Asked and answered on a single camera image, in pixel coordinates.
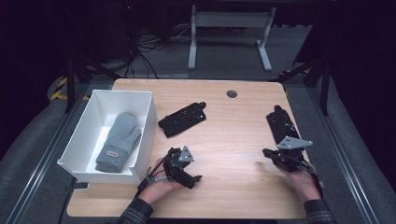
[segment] human hand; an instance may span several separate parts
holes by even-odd
[[[155,177],[165,176],[165,171],[158,173]],[[138,198],[149,204],[154,204],[165,197],[168,193],[184,187],[177,182],[171,182],[168,179],[149,183],[146,188],[140,193]]]
[[[303,198],[304,202],[321,199],[314,179],[307,171],[300,170],[289,173],[282,168],[276,168],[289,178],[294,190]]]

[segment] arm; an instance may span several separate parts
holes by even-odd
[[[159,177],[164,175],[164,172],[160,172],[156,176]],[[150,183],[137,198],[132,200],[116,223],[145,224],[153,212],[151,206],[154,203],[164,198],[168,193],[182,188],[182,185],[167,179]]]
[[[280,168],[278,169],[289,178],[294,190],[304,200],[304,209],[308,224],[336,223],[332,211],[326,202],[321,199],[314,180],[307,171],[289,173]]]

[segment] white metal frame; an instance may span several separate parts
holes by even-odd
[[[271,25],[275,16],[276,8],[272,7],[269,12],[207,12],[197,11],[196,5],[192,6],[191,12],[191,46],[189,57],[189,69],[195,69],[197,52],[196,28],[204,27],[250,27],[263,28],[261,40],[257,40],[257,48],[262,57],[264,70],[272,70],[270,60],[265,50],[265,43],[270,33]]]

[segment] gray mitten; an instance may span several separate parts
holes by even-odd
[[[118,114],[99,156],[96,158],[98,171],[120,173],[131,155],[134,142],[140,136],[136,117],[128,112]]]

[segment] wooden table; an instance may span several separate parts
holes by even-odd
[[[154,204],[152,217],[303,218],[303,201],[262,149],[276,149],[265,116],[288,99],[278,83],[215,80],[119,79],[116,91],[152,91],[158,120],[191,103],[206,102],[206,120],[166,138],[157,126],[150,156],[153,166],[170,147],[188,146],[195,162],[185,171],[202,175]],[[235,98],[226,92],[237,92]],[[136,186],[90,184],[76,190],[67,213],[72,217],[118,217],[133,199]]]

